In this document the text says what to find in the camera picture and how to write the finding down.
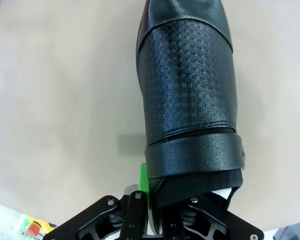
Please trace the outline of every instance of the screw head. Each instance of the screw head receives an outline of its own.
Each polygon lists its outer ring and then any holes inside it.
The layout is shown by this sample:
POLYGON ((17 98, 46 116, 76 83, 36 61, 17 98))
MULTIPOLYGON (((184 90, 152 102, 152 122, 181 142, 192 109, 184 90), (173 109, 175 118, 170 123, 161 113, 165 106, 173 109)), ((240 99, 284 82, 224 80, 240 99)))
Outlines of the screw head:
POLYGON ((137 192, 137 193, 134 195, 134 197, 135 197, 136 199, 140 199, 140 198, 141 198, 141 193, 137 192))
POLYGON ((191 201, 192 203, 196 204, 196 203, 198 202, 198 198, 192 197, 192 198, 190 199, 190 201, 191 201))
POLYGON ((115 204, 115 201, 113 199, 109 199, 108 200, 108 205, 112 206, 113 204, 115 204))
POLYGON ((252 234, 252 235, 250 236, 250 240, 258 240, 258 236, 255 235, 255 234, 252 234))

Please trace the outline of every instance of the beige table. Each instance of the beige table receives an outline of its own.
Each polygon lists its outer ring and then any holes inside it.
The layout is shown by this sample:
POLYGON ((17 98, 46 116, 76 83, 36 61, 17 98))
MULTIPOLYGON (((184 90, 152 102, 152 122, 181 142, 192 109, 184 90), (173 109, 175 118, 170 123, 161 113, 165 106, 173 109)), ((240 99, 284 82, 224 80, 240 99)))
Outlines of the beige table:
MULTIPOLYGON (((230 210, 300 221, 300 0, 224 0, 244 184, 230 210)), ((0 204, 61 224, 138 182, 144 0, 1 0, 0 204)))

